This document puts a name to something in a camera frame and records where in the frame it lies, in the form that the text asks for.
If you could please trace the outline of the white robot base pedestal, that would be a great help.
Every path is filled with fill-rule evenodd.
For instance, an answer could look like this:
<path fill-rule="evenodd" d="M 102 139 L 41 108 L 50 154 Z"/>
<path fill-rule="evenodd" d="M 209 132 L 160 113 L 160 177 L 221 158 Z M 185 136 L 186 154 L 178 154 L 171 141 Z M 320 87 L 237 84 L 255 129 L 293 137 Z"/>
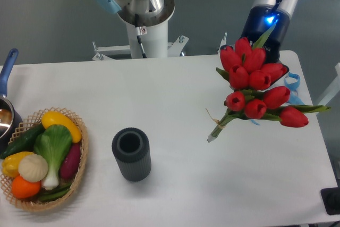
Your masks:
<path fill-rule="evenodd" d="M 135 27 L 126 23 L 128 45 L 97 47 L 93 43 L 94 61 L 111 60 L 124 55 L 136 58 L 166 58 L 183 56 L 189 38 L 180 35 L 174 42 L 168 41 L 168 21 L 150 27 Z"/>

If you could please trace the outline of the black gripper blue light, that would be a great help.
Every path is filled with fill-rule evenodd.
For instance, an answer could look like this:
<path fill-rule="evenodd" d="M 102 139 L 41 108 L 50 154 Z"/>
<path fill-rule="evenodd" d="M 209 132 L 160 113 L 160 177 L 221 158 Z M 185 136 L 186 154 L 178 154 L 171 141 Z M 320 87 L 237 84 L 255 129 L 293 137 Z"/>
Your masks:
<path fill-rule="evenodd" d="M 271 26 L 275 25 L 274 30 L 263 45 L 266 50 L 266 62 L 278 62 L 281 44 L 286 35 L 290 18 L 281 11 L 271 11 L 271 8 L 264 6 L 256 6 L 251 9 L 241 38 L 247 39 L 255 43 L 258 38 L 266 32 Z M 284 76 L 289 72 L 289 67 L 282 63 L 277 63 L 278 75 Z"/>

